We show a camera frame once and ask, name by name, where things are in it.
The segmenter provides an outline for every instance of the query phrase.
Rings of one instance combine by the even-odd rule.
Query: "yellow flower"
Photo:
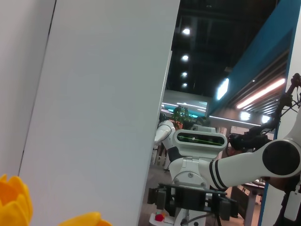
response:
[[[0,177],[0,225],[28,226],[33,208],[29,191],[22,180],[7,175]]]
[[[29,191],[20,179],[0,177],[0,226],[29,226],[33,208]],[[67,220],[59,226],[112,226],[98,212],[87,213]]]
[[[98,212],[86,213],[84,215],[67,220],[58,226],[112,226],[109,222],[102,220]]]

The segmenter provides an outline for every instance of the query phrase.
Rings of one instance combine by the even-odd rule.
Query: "white panel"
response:
[[[21,177],[32,226],[138,222],[179,0],[59,0]]]
[[[0,0],[0,175],[17,175],[55,0]]]
[[[291,58],[291,64],[286,84],[286,90],[291,85],[291,78],[295,73],[301,73],[301,15],[299,15],[299,21],[297,25],[296,36],[293,44],[293,52]],[[293,98],[296,100],[296,92],[293,92]],[[284,138],[291,128],[293,127],[295,120],[296,120],[297,113],[290,110],[288,111],[282,118],[281,124],[278,131],[278,138]],[[262,226],[272,226],[274,225],[279,212],[281,210],[281,202],[283,200],[284,192],[273,188],[272,186],[268,187],[267,199],[264,206],[264,212],[262,217]]]

